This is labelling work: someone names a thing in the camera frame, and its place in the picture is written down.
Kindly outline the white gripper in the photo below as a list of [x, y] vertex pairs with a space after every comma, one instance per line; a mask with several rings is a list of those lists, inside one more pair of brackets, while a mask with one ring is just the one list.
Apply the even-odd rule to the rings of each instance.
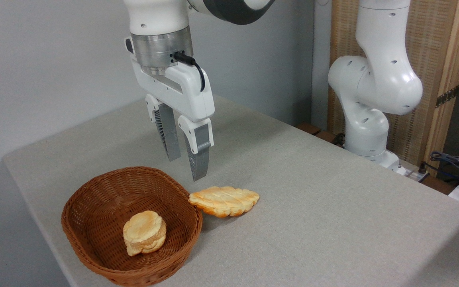
[[210, 147], [214, 146], [209, 118], [215, 113], [208, 75], [203, 72], [205, 88], [201, 91], [202, 77], [196, 67], [179, 63], [166, 68], [164, 76], [146, 73], [135, 58], [130, 38], [125, 41], [138, 84], [148, 92], [145, 97], [148, 114], [157, 127], [168, 160], [181, 157], [174, 109], [182, 115], [178, 125], [184, 133], [193, 181], [205, 177]]

